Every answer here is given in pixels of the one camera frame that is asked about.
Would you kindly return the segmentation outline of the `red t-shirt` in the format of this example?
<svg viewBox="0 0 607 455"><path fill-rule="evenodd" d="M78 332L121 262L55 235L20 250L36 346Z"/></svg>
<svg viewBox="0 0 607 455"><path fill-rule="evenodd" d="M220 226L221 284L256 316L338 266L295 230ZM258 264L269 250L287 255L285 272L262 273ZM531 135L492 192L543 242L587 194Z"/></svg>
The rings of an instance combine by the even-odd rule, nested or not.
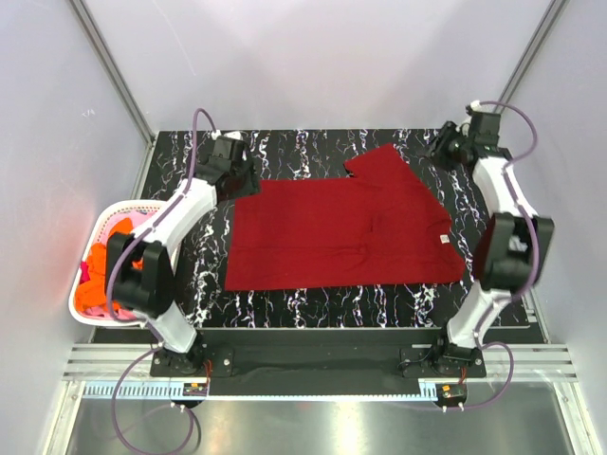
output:
<svg viewBox="0 0 607 455"><path fill-rule="evenodd" d="M394 145L344 168L346 177L264 180L260 193L236 201L226 290L463 278L449 213Z"/></svg>

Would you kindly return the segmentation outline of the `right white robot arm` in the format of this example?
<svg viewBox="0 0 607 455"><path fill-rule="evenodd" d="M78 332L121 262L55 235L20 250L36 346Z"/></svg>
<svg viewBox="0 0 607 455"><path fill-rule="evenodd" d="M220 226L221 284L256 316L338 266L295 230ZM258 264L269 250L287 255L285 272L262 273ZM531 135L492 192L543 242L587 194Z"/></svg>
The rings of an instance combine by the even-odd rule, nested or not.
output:
<svg viewBox="0 0 607 455"><path fill-rule="evenodd" d="M540 278L555 229L554 221L535 211L514 173L521 161L499 144L501 116L474 101L461 123L446 122L425 156L433 165L466 170L480 191L489 221L473 254L473 284L464 303L446 325L444 344L431 351L433 369L456 373L464 354L479 351L500 313Z"/></svg>

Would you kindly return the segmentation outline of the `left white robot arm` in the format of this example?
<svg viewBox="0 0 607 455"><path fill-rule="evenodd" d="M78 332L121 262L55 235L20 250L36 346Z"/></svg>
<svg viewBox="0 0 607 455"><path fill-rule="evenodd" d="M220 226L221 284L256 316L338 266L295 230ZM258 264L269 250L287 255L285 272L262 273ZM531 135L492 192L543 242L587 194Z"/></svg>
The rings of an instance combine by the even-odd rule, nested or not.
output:
<svg viewBox="0 0 607 455"><path fill-rule="evenodd" d="M239 132L213 138L210 155L192 163L173 196L142 225L116 233L106 245L105 296L112 318L114 304L148 324L172 364L186 375L198 373L205 353L194 346L196 330L175 302L172 258L183 239L208 212L224 201L260 191L248 144Z"/></svg>

